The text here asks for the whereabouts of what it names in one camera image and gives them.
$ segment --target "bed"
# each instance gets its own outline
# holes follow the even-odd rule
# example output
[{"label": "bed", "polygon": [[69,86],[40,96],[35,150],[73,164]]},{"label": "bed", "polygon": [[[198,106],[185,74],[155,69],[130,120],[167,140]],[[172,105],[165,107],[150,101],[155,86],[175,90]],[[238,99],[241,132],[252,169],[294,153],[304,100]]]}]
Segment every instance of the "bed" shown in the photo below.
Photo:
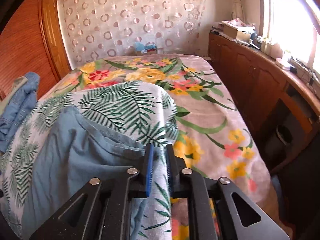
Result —
[{"label": "bed", "polygon": [[[176,108],[172,111],[175,115],[166,120],[165,129],[167,138],[175,141],[175,154],[205,177],[231,178],[291,236],[291,229],[279,220],[277,196],[270,174],[240,113],[227,88],[201,57],[155,54],[99,59],[73,70],[39,102],[136,81],[162,87],[167,92],[162,94],[162,103],[170,97],[174,99]],[[167,193],[157,190],[168,201]],[[171,200],[171,207],[161,199],[157,202],[165,210],[162,213],[165,223],[160,221],[154,227],[158,238],[170,238],[168,233],[172,233],[174,240],[188,239],[186,200]],[[150,237],[145,229],[139,239]]]}]

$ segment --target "denim jeans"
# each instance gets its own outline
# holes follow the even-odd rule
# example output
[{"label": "denim jeans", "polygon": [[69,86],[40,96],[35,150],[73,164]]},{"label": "denim jeans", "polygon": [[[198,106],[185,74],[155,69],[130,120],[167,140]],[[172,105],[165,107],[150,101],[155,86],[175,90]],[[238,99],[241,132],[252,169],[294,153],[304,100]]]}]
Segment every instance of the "denim jeans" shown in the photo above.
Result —
[{"label": "denim jeans", "polygon": [[37,93],[40,77],[28,72],[24,75],[28,82],[11,98],[0,116],[0,152],[6,152],[18,127],[37,104]]}]

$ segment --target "white fabric with green leaves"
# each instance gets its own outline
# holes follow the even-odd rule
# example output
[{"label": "white fabric with green leaves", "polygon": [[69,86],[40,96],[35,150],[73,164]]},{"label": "white fabric with green leaves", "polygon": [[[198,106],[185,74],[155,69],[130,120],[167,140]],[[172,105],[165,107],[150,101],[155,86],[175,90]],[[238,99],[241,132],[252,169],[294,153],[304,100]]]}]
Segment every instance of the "white fabric with green leaves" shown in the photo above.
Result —
[{"label": "white fabric with green leaves", "polygon": [[[65,106],[74,105],[92,121],[142,143],[164,147],[178,134],[173,99],[154,84],[139,81],[82,90],[40,100],[19,127],[0,159],[1,212],[17,236],[21,235],[24,202],[32,181],[32,166],[50,128]],[[171,205],[164,151],[154,164],[151,196],[138,239],[171,239]]]}]

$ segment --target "blue cloth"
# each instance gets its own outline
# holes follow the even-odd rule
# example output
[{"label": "blue cloth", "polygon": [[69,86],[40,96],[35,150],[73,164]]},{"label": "blue cloth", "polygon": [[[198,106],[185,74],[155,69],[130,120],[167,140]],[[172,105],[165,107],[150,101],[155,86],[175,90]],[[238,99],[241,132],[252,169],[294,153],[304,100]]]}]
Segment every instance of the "blue cloth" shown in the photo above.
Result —
[{"label": "blue cloth", "polygon": [[[91,178],[116,179],[137,164],[145,147],[67,106],[60,113],[32,169],[22,216],[22,239],[30,236]],[[160,148],[155,147],[155,154]],[[146,199],[134,199],[131,240],[136,240]]]},{"label": "blue cloth", "polygon": [[0,116],[0,152],[6,152],[18,127],[37,104],[40,77],[28,72],[28,82],[18,89]]}]

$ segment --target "metal screw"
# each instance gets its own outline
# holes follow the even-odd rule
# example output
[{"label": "metal screw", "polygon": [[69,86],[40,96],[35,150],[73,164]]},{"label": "metal screw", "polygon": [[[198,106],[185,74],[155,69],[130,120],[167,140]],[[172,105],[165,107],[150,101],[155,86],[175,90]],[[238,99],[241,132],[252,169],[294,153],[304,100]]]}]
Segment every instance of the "metal screw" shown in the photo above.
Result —
[{"label": "metal screw", "polygon": [[189,168],[184,168],[182,169],[181,171],[183,174],[186,174],[186,175],[189,175],[192,173],[192,169],[189,169]]},{"label": "metal screw", "polygon": [[131,175],[136,174],[136,173],[138,173],[138,169],[136,169],[136,168],[127,169],[127,173],[129,173]]},{"label": "metal screw", "polygon": [[227,177],[221,177],[221,178],[219,179],[219,182],[220,182],[221,184],[223,184],[223,185],[227,185],[227,184],[230,183],[230,179],[228,179]]},{"label": "metal screw", "polygon": [[90,179],[89,182],[90,182],[91,185],[98,185],[100,183],[100,179],[92,178],[92,179]]}]

